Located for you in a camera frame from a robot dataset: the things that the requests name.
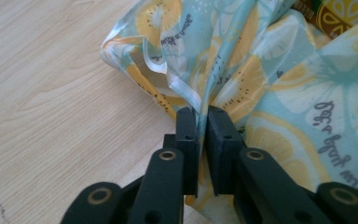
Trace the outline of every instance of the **black plastic part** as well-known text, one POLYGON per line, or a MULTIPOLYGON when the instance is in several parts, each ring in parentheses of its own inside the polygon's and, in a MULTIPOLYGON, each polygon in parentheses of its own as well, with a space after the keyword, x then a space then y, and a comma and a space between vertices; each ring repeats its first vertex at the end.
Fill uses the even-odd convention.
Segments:
POLYGON ((261 223, 260 213, 240 180, 235 183, 234 208, 240 223, 261 223))
POLYGON ((244 143, 226 111, 218 107, 209 106, 205 145, 214 194, 233 194, 235 164, 244 143))
POLYGON ((316 200, 335 223, 358 223, 358 190, 337 182, 319 186, 316 200))
POLYGON ((263 223, 332 223, 266 151, 242 150, 238 174, 263 223))
POLYGON ((121 197, 119 202, 120 215, 117 217, 114 223, 127 223, 127 220, 131 214, 131 209, 135 202, 136 195, 138 194, 138 190, 141 187, 143 176, 138 179, 132 181, 129 185, 127 185, 124 189, 121 190, 121 197))
POLYGON ((174 133, 165 134, 162 147, 176 147, 175 138, 176 138, 176 134, 174 133))
POLYGON ((138 190, 128 223, 183 222, 184 155, 174 148, 156 151, 138 190))
POLYGON ((96 183, 84 189, 66 211, 62 224, 120 223, 120 187, 112 183, 96 183))
MULTIPOLYGON (((171 139, 170 136, 165 136, 164 144, 171 139)), ((185 155, 184 193, 197 196, 200 147, 196 115, 188 107, 180 109, 176 115, 175 148, 185 155)))

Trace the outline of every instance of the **fabric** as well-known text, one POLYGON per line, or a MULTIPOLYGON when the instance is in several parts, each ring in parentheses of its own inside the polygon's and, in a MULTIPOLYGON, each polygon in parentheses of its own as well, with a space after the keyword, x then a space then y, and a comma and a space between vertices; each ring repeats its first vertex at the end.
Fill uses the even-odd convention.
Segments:
MULTIPOLYGON (((358 24, 330 41, 293 3, 139 1, 104 40, 102 56, 172 118, 194 107, 201 142, 215 105, 300 186, 358 189, 358 24)), ((232 199, 213 196, 203 153, 200 161, 199 198, 186 203, 215 223, 237 223, 232 199)))
POLYGON ((296 0, 293 8, 333 39, 358 23, 358 0, 296 0))

